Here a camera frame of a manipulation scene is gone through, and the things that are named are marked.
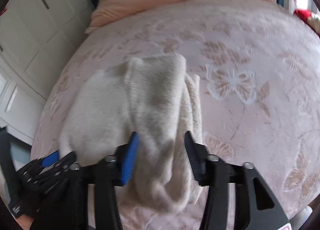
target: white cabinet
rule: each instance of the white cabinet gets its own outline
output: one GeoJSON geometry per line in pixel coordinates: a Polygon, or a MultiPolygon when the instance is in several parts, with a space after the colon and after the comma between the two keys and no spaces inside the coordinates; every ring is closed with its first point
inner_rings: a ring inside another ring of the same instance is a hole
{"type": "Polygon", "coordinates": [[[0,126],[32,143],[62,69],[86,38],[90,0],[10,0],[0,14],[0,126]]]}
{"type": "Polygon", "coordinates": [[[46,100],[31,89],[0,55],[0,126],[32,144],[46,100]]]}

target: white towel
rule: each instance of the white towel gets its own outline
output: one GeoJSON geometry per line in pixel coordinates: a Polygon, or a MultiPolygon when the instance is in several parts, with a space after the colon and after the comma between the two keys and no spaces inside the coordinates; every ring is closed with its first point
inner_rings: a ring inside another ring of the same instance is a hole
{"type": "Polygon", "coordinates": [[[202,143],[199,81],[186,74],[186,60],[178,54],[132,58],[97,72],[70,109],[61,155],[75,150],[81,165],[94,164],[137,131],[132,185],[138,198],[160,211],[182,210],[201,192],[184,147],[187,130],[202,143]]]}

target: red object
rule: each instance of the red object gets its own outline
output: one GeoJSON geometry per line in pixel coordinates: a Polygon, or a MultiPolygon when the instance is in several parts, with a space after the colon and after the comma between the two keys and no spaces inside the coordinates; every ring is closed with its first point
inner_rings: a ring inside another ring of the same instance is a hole
{"type": "Polygon", "coordinates": [[[301,20],[305,22],[305,24],[308,24],[308,18],[311,17],[312,12],[310,12],[309,10],[296,9],[293,14],[297,15],[301,20]]]}
{"type": "Polygon", "coordinates": [[[0,12],[0,16],[1,16],[2,14],[4,14],[6,11],[7,11],[7,8],[4,8],[4,9],[0,12]]]}

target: blue gripper pad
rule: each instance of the blue gripper pad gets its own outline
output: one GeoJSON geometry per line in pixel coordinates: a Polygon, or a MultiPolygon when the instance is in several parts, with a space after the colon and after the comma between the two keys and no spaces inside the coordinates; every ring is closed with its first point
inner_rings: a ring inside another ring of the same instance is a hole
{"type": "Polygon", "coordinates": [[[51,153],[49,156],[46,156],[42,161],[42,167],[50,167],[59,160],[59,151],[51,153]]]}
{"type": "Polygon", "coordinates": [[[134,163],[136,160],[138,145],[139,145],[139,137],[136,132],[133,132],[128,144],[127,153],[123,159],[121,165],[121,184],[125,185],[131,178],[134,163]]]}

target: white fabric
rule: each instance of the white fabric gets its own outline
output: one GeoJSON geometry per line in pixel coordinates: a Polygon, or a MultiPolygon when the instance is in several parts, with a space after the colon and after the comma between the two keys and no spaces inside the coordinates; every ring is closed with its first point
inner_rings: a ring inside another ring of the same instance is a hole
{"type": "Polygon", "coordinates": [[[81,165],[94,164],[137,131],[138,197],[160,211],[182,210],[201,192],[184,148],[187,130],[202,143],[199,81],[186,75],[186,60],[176,54],[135,57],[97,72],[70,109],[60,135],[61,155],[75,150],[81,165]]]}
{"type": "Polygon", "coordinates": [[[311,17],[307,20],[308,24],[317,34],[320,34],[320,16],[312,13],[311,17]]]}

